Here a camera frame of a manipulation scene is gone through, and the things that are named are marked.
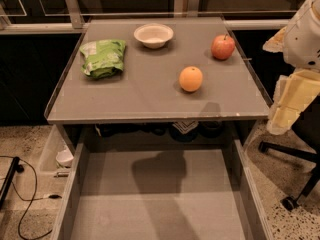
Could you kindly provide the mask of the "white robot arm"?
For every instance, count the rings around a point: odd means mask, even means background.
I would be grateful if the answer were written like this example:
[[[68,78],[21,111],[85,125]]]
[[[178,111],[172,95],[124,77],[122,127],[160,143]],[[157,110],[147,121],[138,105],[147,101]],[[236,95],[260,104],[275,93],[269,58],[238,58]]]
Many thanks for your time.
[[[306,0],[263,49],[282,52],[284,61],[294,67],[276,82],[268,115],[267,131],[282,135],[320,94],[320,0]]]

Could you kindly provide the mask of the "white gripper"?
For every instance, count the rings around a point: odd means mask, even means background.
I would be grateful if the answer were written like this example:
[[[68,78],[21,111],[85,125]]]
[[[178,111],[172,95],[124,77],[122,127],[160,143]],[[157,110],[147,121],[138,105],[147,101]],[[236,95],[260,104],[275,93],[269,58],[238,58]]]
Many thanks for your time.
[[[320,94],[320,72],[316,71],[320,69],[320,22],[313,8],[297,12],[287,28],[281,28],[262,49],[283,52],[286,63],[306,68],[281,75],[276,83],[266,128],[273,135],[282,135]]]

